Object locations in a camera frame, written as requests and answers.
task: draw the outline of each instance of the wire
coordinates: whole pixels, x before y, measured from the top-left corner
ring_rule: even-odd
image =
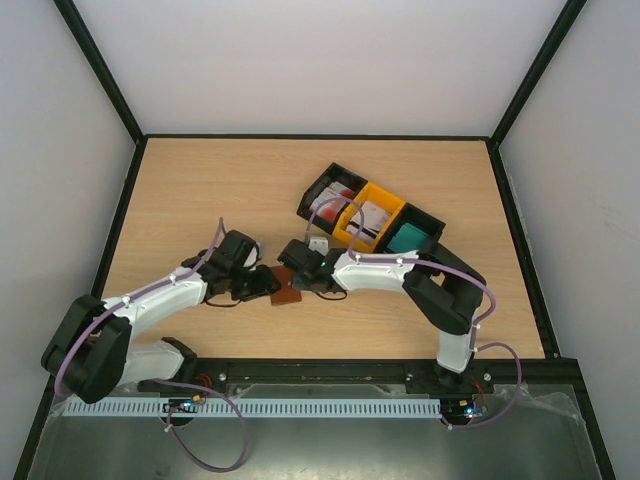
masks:
[[[238,300],[236,303],[211,303],[209,300],[205,300],[204,303],[206,303],[210,307],[232,308],[240,305],[240,300]]]
[[[502,410],[500,410],[500,412],[498,412],[496,415],[494,415],[490,419],[485,420],[484,422],[478,422],[478,423],[473,423],[473,424],[469,424],[469,425],[451,425],[447,421],[447,419],[444,418],[444,416],[443,416],[442,417],[442,423],[444,423],[449,430],[470,430],[472,428],[478,428],[478,427],[483,427],[483,426],[489,425],[489,424],[497,421],[499,418],[503,417],[504,415],[506,415],[506,413],[509,410],[511,410],[511,408],[513,408],[513,406],[516,403],[516,400],[518,400],[518,397],[520,396],[520,388],[522,387],[522,365],[520,364],[520,359],[518,358],[518,354],[516,353],[516,351],[513,348],[511,348],[506,343],[502,343],[502,342],[487,343],[486,345],[483,345],[480,348],[478,348],[478,351],[481,352],[482,350],[487,350],[487,349],[493,348],[493,347],[506,348],[507,350],[509,350],[511,355],[513,355],[513,359],[516,361],[516,369],[518,370],[518,379],[516,381],[516,388],[515,388],[515,390],[513,392],[513,397],[511,397],[511,399],[509,400],[509,403],[507,403],[506,407],[504,407]]]
[[[347,247],[347,254],[349,255],[349,257],[352,260],[355,260],[357,262],[362,262],[362,263],[390,264],[391,262],[389,261],[388,257],[387,258],[375,258],[375,257],[367,257],[367,256],[363,257],[355,253],[353,248],[356,244],[356,240],[362,233],[362,229],[364,228],[364,212],[362,211],[362,208],[360,207],[360,205],[358,205],[358,203],[355,200],[352,200],[351,198],[343,197],[341,195],[336,195],[335,197],[324,200],[318,204],[316,209],[311,214],[311,217],[309,217],[309,221],[307,222],[307,228],[305,229],[305,235],[304,235],[305,243],[309,243],[309,238],[311,236],[311,225],[313,224],[313,220],[315,219],[317,212],[320,211],[320,207],[322,207],[326,203],[335,202],[336,200],[350,203],[356,208],[356,210],[360,214],[360,225],[358,225],[358,230],[351,238],[351,242]],[[431,262],[429,260],[422,260],[420,258],[404,258],[403,262],[415,264],[415,265],[423,265],[425,267],[435,268],[436,270],[440,270],[441,272],[455,275],[456,277],[466,280],[467,282],[471,283],[472,285],[474,285],[475,287],[479,288],[484,292],[484,294],[489,299],[489,308],[487,308],[487,310],[485,310],[483,313],[478,315],[478,317],[476,317],[471,323],[473,328],[471,328],[471,338],[469,339],[469,347],[473,349],[476,343],[476,334],[478,330],[478,324],[481,321],[483,321],[485,318],[487,318],[489,315],[491,315],[496,309],[497,301],[491,289],[489,289],[489,287],[487,287],[484,283],[482,283],[477,278],[469,275],[468,273],[449,267],[447,265],[442,265],[441,263]]]
[[[187,458],[189,458],[189,460],[191,460],[193,463],[195,463],[196,465],[198,465],[200,468],[204,470],[207,470],[213,473],[227,473],[227,472],[232,472],[236,470],[238,467],[242,465],[245,457],[247,456],[247,451],[249,450],[249,429],[247,427],[246,419],[242,416],[242,412],[240,412],[240,409],[235,403],[233,403],[226,395],[223,395],[222,393],[216,392],[211,388],[203,387],[201,385],[195,385],[192,383],[172,382],[169,380],[161,380],[159,378],[154,379],[153,381],[156,383],[160,383],[161,385],[169,385],[171,387],[190,388],[193,390],[199,390],[208,395],[224,400],[233,409],[235,414],[238,416],[238,420],[240,420],[240,426],[242,427],[242,452],[240,452],[240,456],[232,465],[228,467],[215,467],[213,465],[209,465],[208,463],[205,463],[202,460],[200,460],[198,457],[196,457],[193,454],[193,452],[191,452],[191,450],[189,450],[189,448],[182,441],[182,439],[178,435],[178,432],[176,432],[176,429],[171,423],[171,416],[173,415],[173,413],[175,413],[175,411],[179,407],[173,407],[169,410],[169,413],[167,414],[167,419],[166,419],[167,428],[165,428],[165,431],[171,432],[171,434],[173,435],[173,438],[175,438],[178,444],[180,444],[180,447],[182,447],[182,451],[187,456]]]
[[[343,297],[335,298],[335,297],[325,297],[325,296],[324,296],[324,295],[322,295],[320,292],[316,292],[316,291],[313,291],[313,293],[315,293],[315,294],[316,294],[318,297],[320,297],[321,299],[323,299],[323,300],[327,300],[327,301],[329,301],[329,302],[339,302],[339,301],[344,300],[345,298],[347,298],[347,296],[349,295],[347,292],[342,292],[342,293],[344,293],[344,296],[343,296]]]
[[[471,385],[473,385],[476,388],[476,390],[478,390],[478,396],[475,398],[474,403],[478,399],[480,399],[487,407],[489,407],[489,401],[487,400],[487,396],[485,395],[484,390],[482,389],[480,384],[477,382],[477,380],[473,377],[471,377]]]
[[[195,272],[197,272],[198,269],[207,260],[209,260],[209,257],[211,257],[211,254],[213,253],[213,250],[216,247],[216,243],[218,243],[218,237],[220,237],[220,233],[223,231],[223,229],[224,229],[224,220],[222,219],[222,217],[220,217],[220,220],[218,221],[218,228],[216,229],[216,233],[213,236],[213,240],[211,241],[211,245],[209,245],[209,248],[207,249],[207,251],[204,253],[204,255],[200,258],[198,263],[196,263],[193,268],[191,268],[190,270],[188,270],[185,273],[182,273],[182,274],[176,276],[173,279],[173,282],[179,282],[181,280],[184,280],[185,278],[189,278],[191,275],[193,275]],[[147,293],[153,292],[154,290],[156,290],[158,288],[162,288],[164,286],[170,285],[171,283],[172,283],[172,279],[166,278],[164,280],[160,280],[157,283],[148,285],[148,286],[138,290],[137,292],[130,294],[128,296],[129,297],[128,302],[133,302],[136,299],[142,297],[143,295],[146,295]],[[64,378],[64,374],[67,372],[67,368],[69,368],[69,365],[71,364],[71,361],[73,360],[73,357],[76,355],[76,353],[78,353],[78,350],[80,349],[80,347],[82,346],[84,341],[89,337],[89,335],[91,335],[93,333],[93,331],[96,328],[98,328],[102,322],[104,322],[107,318],[109,318],[111,316],[111,314],[113,314],[114,312],[116,312],[117,310],[119,310],[120,308],[122,308],[124,306],[125,306],[125,302],[124,301],[120,301],[120,302],[116,303],[115,305],[113,305],[112,307],[108,308],[107,310],[105,310],[103,313],[101,313],[97,317],[94,317],[93,322],[91,322],[91,324],[86,328],[86,330],[84,330],[80,334],[78,339],[75,341],[75,343],[69,349],[69,353],[67,353],[66,357],[64,357],[64,360],[62,361],[62,363],[60,364],[60,368],[58,369],[58,373],[56,375],[56,379],[55,379],[55,382],[54,382],[54,391],[55,391],[56,395],[58,395],[59,397],[63,397],[63,398],[66,398],[66,397],[68,397],[70,395],[70,392],[65,391],[65,389],[62,387],[62,380]]]

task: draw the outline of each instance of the wooden tabletop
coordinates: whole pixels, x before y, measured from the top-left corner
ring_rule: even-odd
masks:
[[[262,242],[264,263],[274,265],[289,240],[303,238],[296,208],[331,162],[447,224],[440,242],[479,271],[498,300],[478,345],[500,340],[523,358],[544,356],[483,142],[150,139],[105,295],[146,285],[206,248],[219,216]],[[268,298],[230,309],[200,305],[140,340],[162,336],[199,356],[235,358],[434,358],[438,345],[437,330],[406,295],[374,290],[342,302],[304,292],[301,303],[280,307]]]

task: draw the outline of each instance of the white wall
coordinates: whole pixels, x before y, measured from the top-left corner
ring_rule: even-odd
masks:
[[[76,0],[143,131],[490,135],[565,0]]]
[[[502,151],[562,353],[638,478],[640,3],[587,2]]]
[[[0,478],[47,374],[40,356],[91,288],[133,143],[52,1],[0,6]]]

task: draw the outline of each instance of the teal object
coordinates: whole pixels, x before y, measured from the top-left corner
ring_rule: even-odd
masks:
[[[418,250],[430,238],[428,233],[410,223],[405,223],[391,239],[387,248],[394,253],[410,252]]]

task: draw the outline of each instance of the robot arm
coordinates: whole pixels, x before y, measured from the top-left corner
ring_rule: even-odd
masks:
[[[215,295],[230,292],[232,300],[248,301],[277,291],[280,284],[271,269],[255,266],[258,257],[259,246],[254,240],[230,231],[209,260],[185,278],[199,256],[126,295],[103,301],[90,295],[76,299],[45,350],[42,366],[56,376],[71,346],[93,318],[122,302],[124,306],[83,343],[64,374],[63,384],[85,402],[93,403],[122,383],[173,378],[183,365],[186,347],[166,341],[131,345],[133,340],[160,320]],[[165,280],[167,285],[154,287]]]
[[[103,301],[90,295],[76,299],[45,350],[42,366],[57,376],[71,347],[93,319],[123,303],[83,342],[64,372],[63,385],[93,403],[122,383],[176,378],[179,372],[189,380],[186,359],[195,358],[195,354],[187,347],[174,339],[153,345],[132,345],[133,340],[160,320],[216,295],[229,292],[233,300],[248,301],[281,288],[270,268],[255,266],[259,246],[240,232],[227,233],[209,260],[192,271],[202,254],[129,294]],[[292,240],[278,260],[292,269],[307,289],[319,293],[373,288],[408,294],[440,330],[439,365],[453,373],[466,369],[471,357],[472,319],[482,291],[446,272],[438,284],[432,277],[439,270],[420,262],[454,268],[482,283],[484,279],[442,245],[433,242],[402,254],[356,254],[352,258],[346,249],[331,249],[323,255]],[[158,283],[166,285],[157,287]]]
[[[318,293],[373,288],[406,293],[427,319],[440,330],[437,361],[454,373],[463,372],[471,358],[473,315],[483,292],[448,272],[441,284],[440,271],[421,265],[433,262],[463,272],[486,284],[484,278],[437,242],[401,254],[355,254],[331,249],[326,255],[292,240],[278,260],[292,269],[309,290]]]

